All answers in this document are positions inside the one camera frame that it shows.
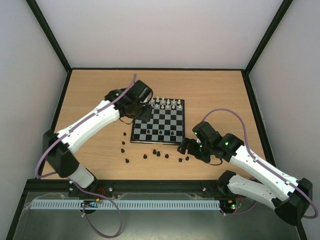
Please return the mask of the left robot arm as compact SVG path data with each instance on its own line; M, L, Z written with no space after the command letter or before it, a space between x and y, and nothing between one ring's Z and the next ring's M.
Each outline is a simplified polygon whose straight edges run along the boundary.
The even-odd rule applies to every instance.
M74 154L93 135L107 125L127 117L133 120L150 120L150 101L153 90L143 81L134 78L127 88L111 90L89 113L70 126L43 135L43 154L54 173L67 178L79 187L90 187L96 177L76 159Z

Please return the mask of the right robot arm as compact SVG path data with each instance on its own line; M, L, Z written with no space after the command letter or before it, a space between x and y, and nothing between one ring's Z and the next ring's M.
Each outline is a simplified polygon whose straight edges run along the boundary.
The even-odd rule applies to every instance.
M256 155L237 136L221 136L208 122L202 121L193 128L196 139L185 137L177 148L205 163L211 157L224 160L249 173L246 179L227 170L217 180L217 189L224 195L242 195L274 210L289 225L297 226L309 208L313 184L306 178L300 180L287 175Z

